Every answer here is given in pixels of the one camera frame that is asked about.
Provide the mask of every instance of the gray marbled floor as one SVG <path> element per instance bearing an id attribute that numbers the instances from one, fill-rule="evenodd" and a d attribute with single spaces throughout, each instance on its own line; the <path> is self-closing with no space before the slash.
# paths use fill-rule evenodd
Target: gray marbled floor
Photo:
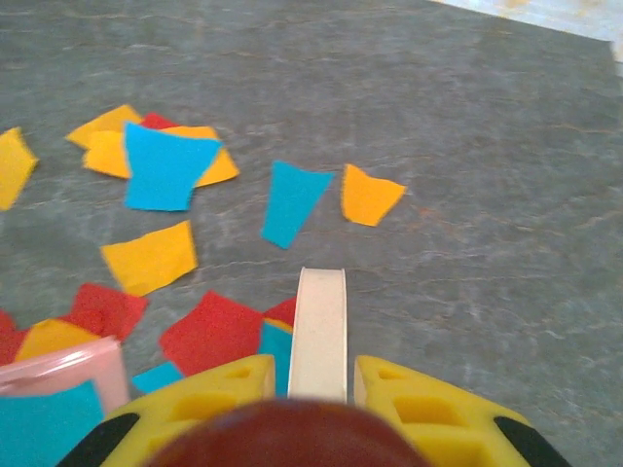
<path id="1" fill-rule="evenodd" d="M 84 281 L 104 243 L 192 219 L 201 266 L 150 295 L 125 351 L 209 288 L 257 308 L 301 266 L 346 268 L 349 351 L 524 413 L 575 466 L 623 458 L 623 133 L 608 45 L 421 1 L 5 0 L 0 127 L 41 159 L 0 215 L 0 305 L 22 326 Z M 192 211 L 122 206 L 70 129 L 121 103 L 216 126 L 236 181 Z M 355 162 L 408 185 L 377 229 L 335 182 L 292 248 L 263 241 L 271 162 Z"/>

